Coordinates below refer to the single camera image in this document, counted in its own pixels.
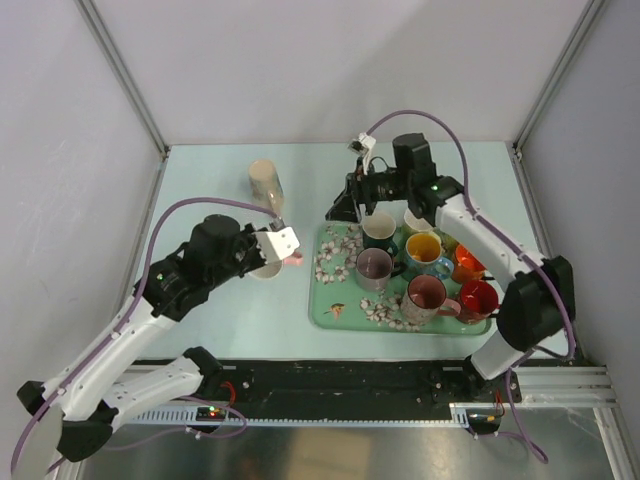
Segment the light green mug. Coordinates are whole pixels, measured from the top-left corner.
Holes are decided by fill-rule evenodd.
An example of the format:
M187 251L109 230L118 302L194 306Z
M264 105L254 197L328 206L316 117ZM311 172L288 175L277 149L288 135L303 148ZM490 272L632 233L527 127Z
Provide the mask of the light green mug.
M426 233L434 237L439 243L442 243L440 236L436 233L435 227L425 219L415 217L409 208L404 212L401 230L405 241L415 234Z

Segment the blue floral mug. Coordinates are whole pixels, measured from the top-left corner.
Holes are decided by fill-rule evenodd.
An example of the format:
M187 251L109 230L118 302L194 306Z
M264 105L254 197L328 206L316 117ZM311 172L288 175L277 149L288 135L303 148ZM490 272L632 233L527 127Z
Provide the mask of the blue floral mug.
M405 243L403 262L407 268L401 276L407 281L419 275L446 280L454 271L453 262L444 256L439 238L432 233L411 235Z

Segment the cream floral mug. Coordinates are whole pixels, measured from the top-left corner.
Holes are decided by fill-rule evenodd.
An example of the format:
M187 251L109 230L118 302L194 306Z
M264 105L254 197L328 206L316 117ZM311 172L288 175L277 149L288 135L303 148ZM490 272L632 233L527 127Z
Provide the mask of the cream floral mug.
M275 164L268 159L258 159L249 166L248 176L253 204L281 216L284 193Z

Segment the dark green mug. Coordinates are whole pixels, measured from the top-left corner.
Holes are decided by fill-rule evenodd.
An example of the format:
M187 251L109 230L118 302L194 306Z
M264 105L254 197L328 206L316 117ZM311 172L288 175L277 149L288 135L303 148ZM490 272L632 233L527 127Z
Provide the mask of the dark green mug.
M386 212L374 212L365 216L360 224L362 231L363 247L378 248L396 257L399 248L394 241L396 222Z

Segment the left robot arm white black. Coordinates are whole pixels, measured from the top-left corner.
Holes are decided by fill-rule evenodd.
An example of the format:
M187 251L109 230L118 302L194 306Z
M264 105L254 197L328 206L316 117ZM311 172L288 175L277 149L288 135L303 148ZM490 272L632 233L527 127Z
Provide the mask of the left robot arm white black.
M207 302L214 289L283 261L299 245L294 231L280 219L257 229L214 214L165 258L147 259L132 295L81 356L57 376L27 381L18 390L32 419L12 461L23 459L35 425L48 418L56 421L53 448L62 459L80 462L141 413L182 397L214 397L223 383L223 367L203 347L191 347L131 382L118 379L146 347Z

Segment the red mug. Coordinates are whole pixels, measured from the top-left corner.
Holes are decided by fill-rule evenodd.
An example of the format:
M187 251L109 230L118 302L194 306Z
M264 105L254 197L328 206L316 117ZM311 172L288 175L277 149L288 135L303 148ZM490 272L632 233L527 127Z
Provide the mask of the red mug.
M456 319L468 325L496 318L501 306L496 289L483 280L464 283L457 294L456 301L461 307Z

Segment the light pink mug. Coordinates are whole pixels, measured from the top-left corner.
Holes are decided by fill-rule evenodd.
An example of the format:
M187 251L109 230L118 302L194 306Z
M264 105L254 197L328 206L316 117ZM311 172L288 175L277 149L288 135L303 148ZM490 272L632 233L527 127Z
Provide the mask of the light pink mug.
M280 274L285 266L301 266L304 262L303 255L294 252L291 256L278 262L267 264L249 273L249 276L258 280L273 279Z

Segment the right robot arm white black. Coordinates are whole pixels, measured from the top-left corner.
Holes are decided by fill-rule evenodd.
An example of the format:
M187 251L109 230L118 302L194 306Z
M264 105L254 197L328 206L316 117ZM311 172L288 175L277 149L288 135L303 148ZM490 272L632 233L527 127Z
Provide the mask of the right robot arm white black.
M468 189L440 175L424 135L409 133L392 142L395 164L378 172L370 165L375 139L361 133L348 144L358 158L345 186L327 211L328 221L358 223L380 202L404 200L412 214L452 236L493 275L504 292L497 332L468 359L464 393L486 400L498 376L514 367L541 341L570 332L575 317L573 269L562 257L546 258L502 232L474 206Z

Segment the orange mug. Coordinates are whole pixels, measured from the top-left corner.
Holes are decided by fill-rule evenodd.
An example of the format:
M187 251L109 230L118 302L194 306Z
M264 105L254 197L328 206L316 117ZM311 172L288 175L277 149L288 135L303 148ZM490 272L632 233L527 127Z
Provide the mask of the orange mug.
M487 272L471 252L462 244L458 244L453 255L454 271L451 279L458 284L473 280L492 281L494 277Z

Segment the mauve mug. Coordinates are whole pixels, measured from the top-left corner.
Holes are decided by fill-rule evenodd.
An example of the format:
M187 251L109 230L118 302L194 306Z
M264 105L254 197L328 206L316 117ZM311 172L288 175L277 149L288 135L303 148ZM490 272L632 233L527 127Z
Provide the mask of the mauve mug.
M407 265L385 250L366 248L356 258L356 282L366 291L382 292L389 281L404 273Z

